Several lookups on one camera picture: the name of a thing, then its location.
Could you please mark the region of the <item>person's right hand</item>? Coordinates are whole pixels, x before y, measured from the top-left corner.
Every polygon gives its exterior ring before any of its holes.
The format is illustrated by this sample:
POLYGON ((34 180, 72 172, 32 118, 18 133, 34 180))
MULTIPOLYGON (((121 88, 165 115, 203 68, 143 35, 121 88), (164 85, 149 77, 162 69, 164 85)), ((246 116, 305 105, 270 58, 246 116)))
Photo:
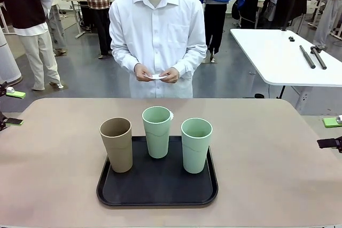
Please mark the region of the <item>person's right hand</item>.
POLYGON ((136 79, 140 82, 152 81, 152 74, 148 71, 148 69, 144 65, 140 63, 137 63, 135 65, 134 73, 135 73, 136 79))

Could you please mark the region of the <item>person's left hand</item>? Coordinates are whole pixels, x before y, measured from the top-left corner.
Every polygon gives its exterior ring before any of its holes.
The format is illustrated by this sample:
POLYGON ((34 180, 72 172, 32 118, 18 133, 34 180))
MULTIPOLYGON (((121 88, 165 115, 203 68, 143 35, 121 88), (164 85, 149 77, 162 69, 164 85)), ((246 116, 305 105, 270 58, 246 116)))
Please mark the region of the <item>person's left hand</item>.
POLYGON ((171 67, 159 75, 165 83, 176 83, 180 77, 178 70, 171 67))

